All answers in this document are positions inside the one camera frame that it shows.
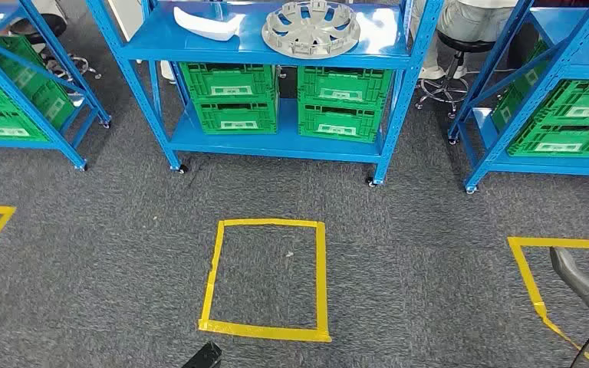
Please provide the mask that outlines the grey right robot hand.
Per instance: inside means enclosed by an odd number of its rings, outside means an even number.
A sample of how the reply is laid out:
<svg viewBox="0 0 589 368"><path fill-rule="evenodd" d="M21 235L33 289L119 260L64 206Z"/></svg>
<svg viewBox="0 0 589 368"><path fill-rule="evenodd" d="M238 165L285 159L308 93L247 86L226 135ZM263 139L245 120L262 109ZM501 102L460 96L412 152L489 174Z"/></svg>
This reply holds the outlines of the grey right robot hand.
<svg viewBox="0 0 589 368"><path fill-rule="evenodd" d="M552 247L549 252L554 272L589 308L589 277L565 248Z"/></svg>

